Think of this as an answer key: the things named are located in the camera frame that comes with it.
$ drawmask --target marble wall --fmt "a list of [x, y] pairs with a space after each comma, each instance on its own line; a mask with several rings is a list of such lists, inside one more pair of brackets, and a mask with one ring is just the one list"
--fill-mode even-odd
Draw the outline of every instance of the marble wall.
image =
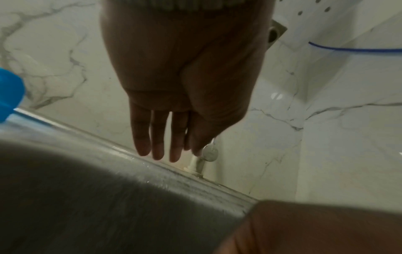
[[[402, 13], [344, 47], [402, 48], [401, 26]], [[395, 53], [310, 65], [298, 201], [402, 210], [401, 70]]]
[[[23, 77], [23, 107], [133, 149], [127, 96], [101, 40], [97, 2], [0, 1], [0, 67]], [[309, 48], [294, 52], [278, 42], [265, 59], [247, 116], [218, 137], [220, 155], [205, 178], [255, 198], [293, 200]], [[190, 157], [173, 166], [188, 166]]]

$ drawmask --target hand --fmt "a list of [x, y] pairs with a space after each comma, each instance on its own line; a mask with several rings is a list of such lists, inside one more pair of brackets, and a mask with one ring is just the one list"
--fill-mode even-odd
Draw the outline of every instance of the hand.
[[129, 96], [139, 155], [194, 154], [247, 112], [267, 47], [273, 0], [214, 12], [162, 12], [104, 0], [103, 38]]
[[397, 254], [401, 239], [401, 216], [263, 202], [214, 254]]

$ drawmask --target drain hole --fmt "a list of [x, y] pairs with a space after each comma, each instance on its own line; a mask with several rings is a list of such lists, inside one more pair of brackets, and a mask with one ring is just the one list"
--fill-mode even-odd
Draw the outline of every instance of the drain hole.
[[269, 30], [268, 43], [271, 44], [274, 41], [276, 41], [278, 36], [279, 36], [278, 31], [274, 27], [272, 27]]

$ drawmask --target sleeve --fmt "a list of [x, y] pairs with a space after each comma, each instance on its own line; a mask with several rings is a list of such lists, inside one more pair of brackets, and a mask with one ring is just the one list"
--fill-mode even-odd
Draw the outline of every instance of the sleeve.
[[165, 11], [220, 10], [252, 0], [115, 0], [128, 4], [157, 8]]

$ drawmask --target metal sink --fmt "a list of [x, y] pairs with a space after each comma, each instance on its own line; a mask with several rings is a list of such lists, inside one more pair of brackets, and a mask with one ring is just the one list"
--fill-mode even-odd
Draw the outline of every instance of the metal sink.
[[0, 124], [0, 253], [207, 254], [253, 203], [24, 110]]

